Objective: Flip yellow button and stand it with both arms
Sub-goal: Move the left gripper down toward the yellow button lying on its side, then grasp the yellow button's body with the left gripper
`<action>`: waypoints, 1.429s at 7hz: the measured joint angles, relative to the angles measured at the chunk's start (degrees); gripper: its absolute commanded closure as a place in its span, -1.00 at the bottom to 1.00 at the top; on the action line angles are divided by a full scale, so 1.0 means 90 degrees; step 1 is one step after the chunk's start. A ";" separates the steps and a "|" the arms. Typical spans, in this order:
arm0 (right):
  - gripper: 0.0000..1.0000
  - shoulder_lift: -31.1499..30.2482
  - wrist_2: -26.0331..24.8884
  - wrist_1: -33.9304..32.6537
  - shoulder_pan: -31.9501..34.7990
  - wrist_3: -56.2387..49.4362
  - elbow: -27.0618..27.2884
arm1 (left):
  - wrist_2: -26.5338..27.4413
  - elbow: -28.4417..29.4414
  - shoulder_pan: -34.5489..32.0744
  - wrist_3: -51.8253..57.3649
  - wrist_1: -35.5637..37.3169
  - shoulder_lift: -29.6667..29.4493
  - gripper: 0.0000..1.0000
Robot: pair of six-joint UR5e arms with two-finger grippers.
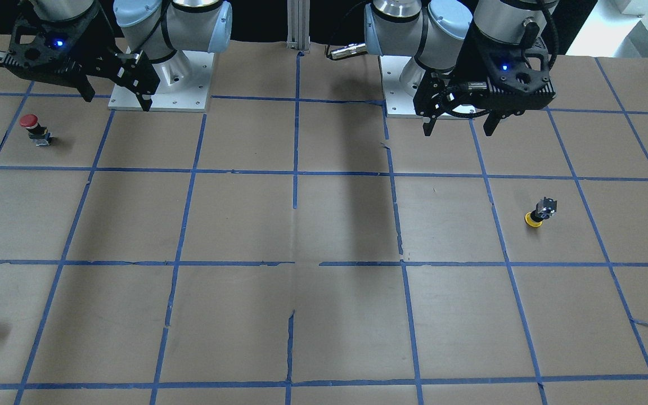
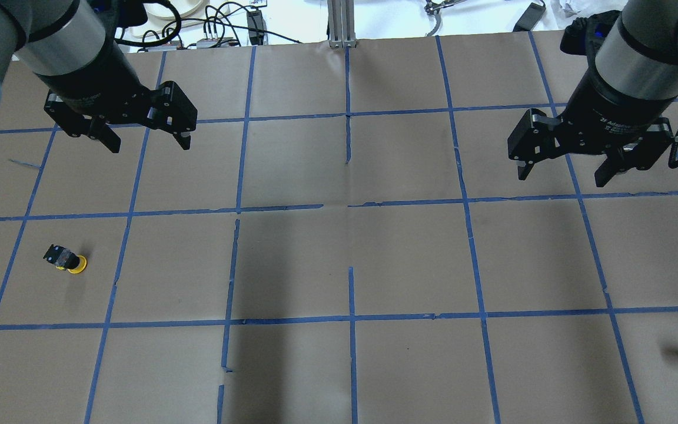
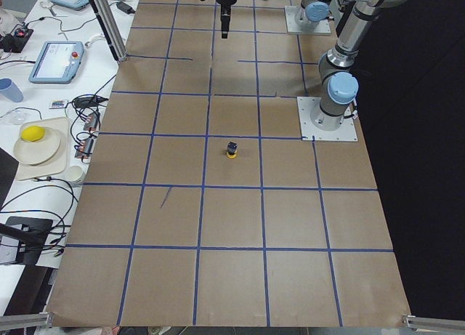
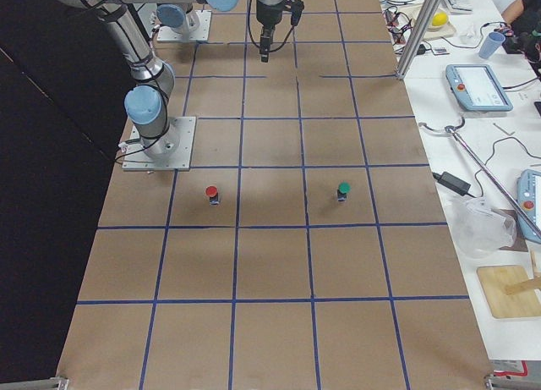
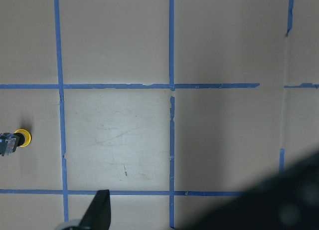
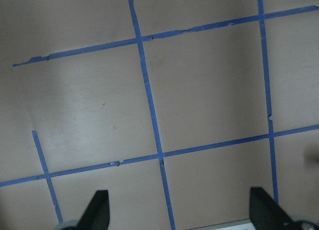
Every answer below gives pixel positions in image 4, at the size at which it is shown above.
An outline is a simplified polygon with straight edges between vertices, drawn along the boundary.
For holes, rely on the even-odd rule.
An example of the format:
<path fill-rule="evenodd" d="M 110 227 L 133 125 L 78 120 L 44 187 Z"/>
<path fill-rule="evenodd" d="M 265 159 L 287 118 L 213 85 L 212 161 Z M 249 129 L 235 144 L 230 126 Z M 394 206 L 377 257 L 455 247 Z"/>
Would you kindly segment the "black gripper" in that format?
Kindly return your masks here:
<path fill-rule="evenodd" d="M 281 21 L 282 0 L 257 0 L 257 20 L 264 26 L 260 34 L 260 61 L 268 62 L 274 37 L 274 26 Z"/>

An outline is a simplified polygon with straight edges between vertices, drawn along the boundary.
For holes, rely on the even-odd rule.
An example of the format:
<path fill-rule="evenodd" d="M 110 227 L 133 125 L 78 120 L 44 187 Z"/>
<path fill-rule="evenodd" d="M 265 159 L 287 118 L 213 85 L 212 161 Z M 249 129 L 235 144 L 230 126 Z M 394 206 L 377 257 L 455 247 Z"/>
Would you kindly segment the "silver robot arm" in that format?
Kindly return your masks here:
<path fill-rule="evenodd" d="M 273 52 L 277 52 L 285 46 L 284 43 L 278 47 L 273 46 L 275 29 L 281 23 L 282 15 L 285 12 L 291 15 L 290 28 L 294 29 L 302 17 L 304 2 L 302 0 L 249 1 L 256 2 L 256 19 L 261 24 L 260 40 L 256 41 L 252 34 L 249 34 L 249 39 L 259 50 L 260 61 L 266 63 Z M 201 0 L 200 3 L 206 3 L 222 12 L 228 12 L 237 6 L 238 0 Z M 157 6 L 156 16 L 163 26 L 181 36 L 187 36 L 199 28 L 199 19 L 191 3 L 162 3 Z"/>
<path fill-rule="evenodd" d="M 172 67 L 156 56 L 143 29 L 130 13 L 135 3 L 164 3 L 172 6 L 208 4 L 227 12 L 238 0 L 58 0 L 67 6 L 94 11 L 106 26 L 124 55 L 136 87 L 124 98 L 129 119 L 139 132 L 139 152 L 154 160 L 169 157 L 177 148 L 178 134 L 167 114 L 169 97 L 174 88 Z"/>

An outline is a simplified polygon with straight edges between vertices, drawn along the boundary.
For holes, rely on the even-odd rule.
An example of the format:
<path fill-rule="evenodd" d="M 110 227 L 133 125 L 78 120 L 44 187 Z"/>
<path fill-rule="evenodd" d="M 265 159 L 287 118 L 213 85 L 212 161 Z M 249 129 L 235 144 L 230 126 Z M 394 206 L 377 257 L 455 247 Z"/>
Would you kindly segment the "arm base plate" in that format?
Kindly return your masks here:
<path fill-rule="evenodd" d="M 188 171 L 193 151 L 196 117 L 169 117 L 168 131 L 152 147 L 142 151 L 139 131 L 133 125 L 126 156 L 121 159 L 124 171 Z"/>
<path fill-rule="evenodd" d="M 177 28 L 162 26 L 157 34 L 160 43 L 207 42 L 210 34 L 212 12 L 209 10 L 192 10 L 183 24 Z"/>

